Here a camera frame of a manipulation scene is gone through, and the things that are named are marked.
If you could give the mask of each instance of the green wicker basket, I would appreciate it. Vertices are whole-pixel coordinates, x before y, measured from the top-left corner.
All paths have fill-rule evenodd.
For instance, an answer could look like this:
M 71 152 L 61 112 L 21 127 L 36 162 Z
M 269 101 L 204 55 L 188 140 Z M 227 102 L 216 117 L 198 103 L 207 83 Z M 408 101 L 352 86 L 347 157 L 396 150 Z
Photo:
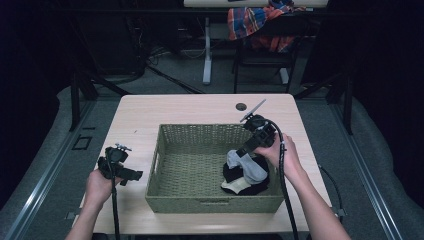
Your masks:
M 227 152 L 251 133 L 240 124 L 159 126 L 146 201 L 157 213 L 274 213 L 283 201 L 278 171 L 269 165 L 268 189 L 255 196 L 224 192 Z

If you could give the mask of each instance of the person's right arm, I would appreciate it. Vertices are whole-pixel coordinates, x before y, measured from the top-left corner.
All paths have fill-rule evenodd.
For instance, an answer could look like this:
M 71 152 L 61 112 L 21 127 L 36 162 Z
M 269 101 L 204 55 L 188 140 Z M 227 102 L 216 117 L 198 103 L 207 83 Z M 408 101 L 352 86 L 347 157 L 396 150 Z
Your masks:
M 283 134 L 286 152 L 284 154 L 284 174 L 296 190 L 314 240 L 350 239 L 338 218 L 312 185 L 308 174 L 299 161 L 296 145 L 290 136 Z M 276 134 L 275 143 L 269 148 L 259 147 L 255 153 L 265 156 L 275 167 L 279 166 L 280 138 Z

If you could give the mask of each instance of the light wood table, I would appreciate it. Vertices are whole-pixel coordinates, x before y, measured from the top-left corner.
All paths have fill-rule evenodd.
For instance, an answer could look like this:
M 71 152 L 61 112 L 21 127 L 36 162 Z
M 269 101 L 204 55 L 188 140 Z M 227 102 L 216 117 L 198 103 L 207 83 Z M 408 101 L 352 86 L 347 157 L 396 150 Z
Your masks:
M 286 205 L 275 214 L 157 214 L 145 200 L 147 180 L 153 160 L 159 124 L 240 123 L 242 117 L 263 99 L 255 112 L 273 120 L 293 137 L 303 167 L 314 186 L 330 205 L 327 190 L 317 166 L 296 103 L 288 94 L 213 94 L 213 95 L 128 95 L 121 99 L 106 137 L 104 149 L 119 142 L 132 148 L 125 167 L 144 171 L 140 181 L 117 186 L 120 232 L 122 234 L 227 234 L 291 232 Z M 238 111 L 245 103 L 246 111 Z M 307 231 L 299 199 L 287 182 L 299 231 Z M 95 232 L 113 234 L 111 198 L 98 216 Z

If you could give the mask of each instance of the forearm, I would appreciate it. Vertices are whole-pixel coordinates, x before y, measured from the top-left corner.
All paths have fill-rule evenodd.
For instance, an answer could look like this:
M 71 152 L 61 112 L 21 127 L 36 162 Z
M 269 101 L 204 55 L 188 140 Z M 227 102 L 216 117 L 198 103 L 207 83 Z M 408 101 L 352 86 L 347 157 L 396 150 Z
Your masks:
M 102 206 L 87 205 L 81 209 L 81 213 L 71 231 L 69 232 L 66 240 L 90 240 L 93 236 L 94 225 L 97 220 Z
M 350 239 L 330 207 L 312 185 L 305 171 L 293 181 L 312 239 Z

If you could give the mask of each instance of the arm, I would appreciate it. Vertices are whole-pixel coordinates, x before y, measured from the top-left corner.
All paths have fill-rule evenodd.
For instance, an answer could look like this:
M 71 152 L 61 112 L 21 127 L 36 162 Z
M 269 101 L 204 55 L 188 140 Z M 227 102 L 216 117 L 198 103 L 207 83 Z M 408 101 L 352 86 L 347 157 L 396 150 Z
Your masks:
M 300 164 L 296 145 L 290 136 L 283 134 L 287 151 L 284 155 L 284 174 L 296 190 L 302 204 L 312 239 L 350 239 L 330 207 L 312 185 Z M 265 156 L 275 167 L 279 165 L 280 138 L 276 134 L 273 146 L 259 147 L 255 153 Z
M 98 169 L 90 173 L 86 185 L 84 205 L 76 223 L 66 237 L 67 240 L 91 239 L 97 216 L 103 208 L 103 203 L 110 197 L 111 191 L 111 180 L 104 178 Z

